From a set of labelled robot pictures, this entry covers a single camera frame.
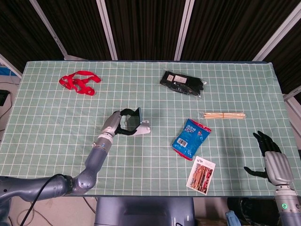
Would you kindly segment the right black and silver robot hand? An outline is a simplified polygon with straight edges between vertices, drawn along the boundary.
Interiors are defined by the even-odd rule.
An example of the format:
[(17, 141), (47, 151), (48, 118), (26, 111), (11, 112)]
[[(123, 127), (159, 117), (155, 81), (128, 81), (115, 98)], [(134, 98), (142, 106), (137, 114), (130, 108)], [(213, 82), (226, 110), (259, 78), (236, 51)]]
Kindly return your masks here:
[(254, 171), (245, 166), (244, 170), (252, 176), (266, 178), (274, 186), (290, 185), (294, 178), (287, 156), (268, 135), (257, 131), (253, 136), (258, 142), (265, 168), (264, 171)]

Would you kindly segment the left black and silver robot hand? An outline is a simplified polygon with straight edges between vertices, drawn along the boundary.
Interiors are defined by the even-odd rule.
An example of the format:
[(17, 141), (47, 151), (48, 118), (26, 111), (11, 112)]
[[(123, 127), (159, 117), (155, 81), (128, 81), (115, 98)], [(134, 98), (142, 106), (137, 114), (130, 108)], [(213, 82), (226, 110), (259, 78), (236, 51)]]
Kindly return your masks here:
[[(126, 129), (121, 127), (121, 119), (123, 116), (129, 116), (126, 120)], [(141, 108), (138, 107), (135, 111), (132, 109), (123, 109), (122, 111), (115, 111), (104, 123), (101, 134), (107, 133), (112, 136), (123, 134), (132, 136), (137, 132), (137, 128), (141, 125)]]

